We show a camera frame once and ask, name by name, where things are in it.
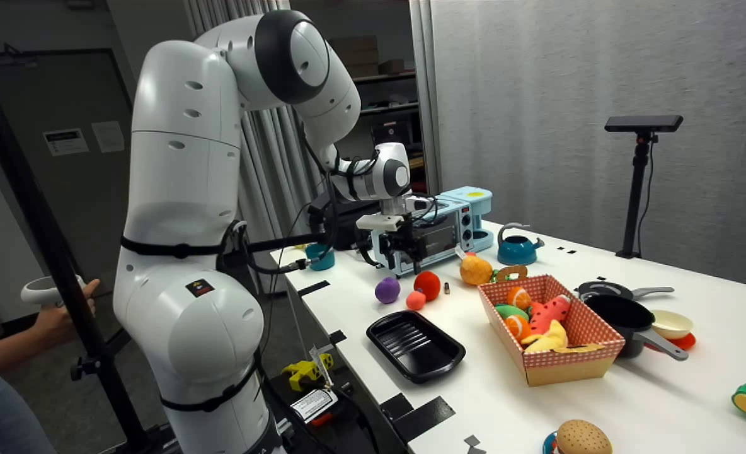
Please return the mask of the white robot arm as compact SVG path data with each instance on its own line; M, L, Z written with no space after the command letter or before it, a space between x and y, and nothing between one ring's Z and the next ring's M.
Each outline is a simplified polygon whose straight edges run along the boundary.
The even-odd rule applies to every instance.
M150 366L181 454L255 454L271 441L256 366L265 314L217 257L239 223L239 120L278 106L298 114L343 196L399 217L410 190L402 144L357 160L337 153L360 95L307 15L245 15L147 52L113 309Z

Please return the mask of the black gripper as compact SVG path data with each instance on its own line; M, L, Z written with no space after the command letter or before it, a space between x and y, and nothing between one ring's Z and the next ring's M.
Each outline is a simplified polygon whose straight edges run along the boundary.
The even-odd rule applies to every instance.
M406 193L382 202L378 212L360 213L355 227L365 235L360 257L376 270L418 271L425 257L425 238L418 235L425 217L438 207L433 196Z

